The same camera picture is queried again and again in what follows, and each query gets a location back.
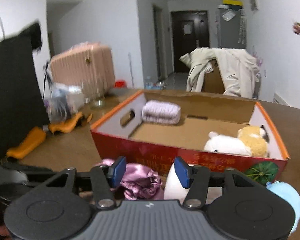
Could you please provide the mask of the white round sponge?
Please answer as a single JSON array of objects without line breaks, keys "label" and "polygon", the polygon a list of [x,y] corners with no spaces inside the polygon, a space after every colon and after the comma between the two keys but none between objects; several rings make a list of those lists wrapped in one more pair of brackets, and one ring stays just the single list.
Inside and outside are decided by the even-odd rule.
[{"label": "white round sponge", "polygon": [[172,164],[164,188],[164,200],[179,200],[183,204],[190,189],[183,188]]}]

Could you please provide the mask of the purple satin scrunchie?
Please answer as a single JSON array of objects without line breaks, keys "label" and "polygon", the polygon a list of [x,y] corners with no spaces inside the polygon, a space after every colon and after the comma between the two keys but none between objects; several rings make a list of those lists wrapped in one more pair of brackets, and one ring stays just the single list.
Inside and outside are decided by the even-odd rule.
[{"label": "purple satin scrunchie", "polygon": [[119,185],[111,188],[117,199],[163,200],[164,189],[158,172],[138,163],[126,163],[125,174]]}]

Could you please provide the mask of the yellow white plush hamster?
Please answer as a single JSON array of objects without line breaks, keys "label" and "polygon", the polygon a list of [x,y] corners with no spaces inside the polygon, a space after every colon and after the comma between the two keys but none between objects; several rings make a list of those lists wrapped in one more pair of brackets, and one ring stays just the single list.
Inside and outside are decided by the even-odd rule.
[{"label": "yellow white plush hamster", "polygon": [[246,126],[238,130],[237,137],[210,132],[204,151],[266,158],[269,156],[268,145],[264,126]]}]

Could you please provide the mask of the lilac towel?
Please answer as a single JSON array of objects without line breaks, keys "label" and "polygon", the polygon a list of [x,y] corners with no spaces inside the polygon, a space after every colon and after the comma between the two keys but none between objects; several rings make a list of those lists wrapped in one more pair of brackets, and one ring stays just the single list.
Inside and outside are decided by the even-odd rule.
[{"label": "lilac towel", "polygon": [[170,102],[151,100],[142,107],[141,117],[144,122],[176,125],[180,121],[181,107]]}]

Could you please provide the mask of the light blue fluffy puff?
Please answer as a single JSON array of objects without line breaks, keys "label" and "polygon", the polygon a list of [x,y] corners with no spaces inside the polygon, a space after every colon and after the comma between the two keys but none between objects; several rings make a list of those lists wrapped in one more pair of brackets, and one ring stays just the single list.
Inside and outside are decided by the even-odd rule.
[{"label": "light blue fluffy puff", "polygon": [[294,212],[295,212],[295,222],[292,227],[292,230],[290,234],[294,233],[298,227],[298,223],[300,220],[300,195],[288,183],[285,183],[283,181],[274,181],[273,183],[267,182],[266,183],[266,188],[271,191],[272,193],[278,195],[282,199],[284,199],[286,202],[288,202]]}]

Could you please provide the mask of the red cardboard pumpkin box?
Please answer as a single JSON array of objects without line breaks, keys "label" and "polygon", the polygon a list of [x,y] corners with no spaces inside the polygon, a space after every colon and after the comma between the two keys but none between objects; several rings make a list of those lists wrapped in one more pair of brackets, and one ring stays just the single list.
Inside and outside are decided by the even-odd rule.
[{"label": "red cardboard pumpkin box", "polygon": [[[176,125],[144,122],[142,108],[152,100],[178,105],[180,121]],[[204,150],[210,132],[235,137],[248,126],[264,128],[265,157]],[[218,94],[140,90],[92,124],[91,135],[101,158],[123,155],[129,163],[148,166],[162,176],[168,174],[176,157],[182,157],[214,172],[233,167],[265,184],[279,178],[290,158],[259,102]]]}]

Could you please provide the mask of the clear glass vase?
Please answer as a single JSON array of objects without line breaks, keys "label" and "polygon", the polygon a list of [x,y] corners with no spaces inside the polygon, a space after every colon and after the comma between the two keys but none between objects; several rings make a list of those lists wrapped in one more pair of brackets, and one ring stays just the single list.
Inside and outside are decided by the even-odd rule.
[{"label": "clear glass vase", "polygon": [[91,108],[103,108],[105,106],[105,90],[100,76],[84,81],[82,92],[85,101]]}]

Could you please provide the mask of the red bucket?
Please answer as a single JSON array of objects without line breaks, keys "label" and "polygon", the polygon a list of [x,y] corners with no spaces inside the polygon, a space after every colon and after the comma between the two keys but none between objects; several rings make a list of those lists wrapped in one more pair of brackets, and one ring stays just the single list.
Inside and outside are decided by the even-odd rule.
[{"label": "red bucket", "polygon": [[127,88],[127,83],[125,80],[117,80],[114,85],[115,88]]}]

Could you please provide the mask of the brown wooden chair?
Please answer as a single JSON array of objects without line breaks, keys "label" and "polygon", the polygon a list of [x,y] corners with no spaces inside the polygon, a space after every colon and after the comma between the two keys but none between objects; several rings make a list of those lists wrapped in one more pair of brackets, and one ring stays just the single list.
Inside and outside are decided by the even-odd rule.
[{"label": "brown wooden chair", "polygon": [[209,62],[209,66],[213,68],[213,71],[205,74],[202,92],[223,94],[225,92],[225,88],[217,61],[215,59],[211,60]]}]

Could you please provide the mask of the black paper shopping bag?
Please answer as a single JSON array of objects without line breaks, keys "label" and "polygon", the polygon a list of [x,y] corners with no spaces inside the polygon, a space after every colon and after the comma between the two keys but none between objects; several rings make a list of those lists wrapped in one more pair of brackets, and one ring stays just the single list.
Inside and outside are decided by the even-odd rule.
[{"label": "black paper shopping bag", "polygon": [[33,128],[49,123],[33,61],[41,46],[38,22],[0,42],[0,161]]}]

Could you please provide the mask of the pink hard-shell suitcase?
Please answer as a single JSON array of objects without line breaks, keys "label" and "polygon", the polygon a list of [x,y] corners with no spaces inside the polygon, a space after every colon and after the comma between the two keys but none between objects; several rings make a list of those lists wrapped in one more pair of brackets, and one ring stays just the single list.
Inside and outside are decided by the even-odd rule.
[{"label": "pink hard-shell suitcase", "polygon": [[50,61],[52,79],[68,86],[101,81],[106,91],[115,85],[111,48],[100,43],[82,43],[57,54]]}]

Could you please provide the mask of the beige jacket on chair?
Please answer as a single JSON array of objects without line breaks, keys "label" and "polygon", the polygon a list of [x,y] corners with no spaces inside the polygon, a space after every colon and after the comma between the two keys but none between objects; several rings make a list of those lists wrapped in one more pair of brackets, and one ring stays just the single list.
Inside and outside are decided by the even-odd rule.
[{"label": "beige jacket on chair", "polygon": [[257,59],[245,49],[196,48],[179,60],[190,69],[186,83],[188,92],[202,91],[207,76],[214,72],[211,62],[215,60],[224,87],[222,94],[253,98],[260,68]]}]

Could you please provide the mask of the dark entrance door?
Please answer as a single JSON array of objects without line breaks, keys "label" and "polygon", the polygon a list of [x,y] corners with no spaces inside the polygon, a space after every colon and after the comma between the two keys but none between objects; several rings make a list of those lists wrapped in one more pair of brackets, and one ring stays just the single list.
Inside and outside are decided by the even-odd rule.
[{"label": "dark entrance door", "polygon": [[207,11],[171,12],[173,59],[175,73],[188,73],[189,67],[180,57],[196,48],[209,47],[209,18]]}]

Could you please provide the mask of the grey refrigerator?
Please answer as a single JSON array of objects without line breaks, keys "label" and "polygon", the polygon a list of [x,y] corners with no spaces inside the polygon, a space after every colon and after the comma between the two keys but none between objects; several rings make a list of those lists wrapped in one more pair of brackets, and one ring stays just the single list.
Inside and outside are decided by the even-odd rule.
[{"label": "grey refrigerator", "polygon": [[242,8],[216,10],[218,48],[246,48],[246,20]]}]

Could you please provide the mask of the yellow box on refrigerator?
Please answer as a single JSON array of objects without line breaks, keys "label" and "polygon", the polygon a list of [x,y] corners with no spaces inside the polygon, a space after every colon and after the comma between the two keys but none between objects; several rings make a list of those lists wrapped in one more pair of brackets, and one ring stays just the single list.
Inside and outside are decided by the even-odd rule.
[{"label": "yellow box on refrigerator", "polygon": [[223,0],[223,4],[226,5],[235,5],[235,6],[243,6],[241,1],[234,1],[234,0]]}]

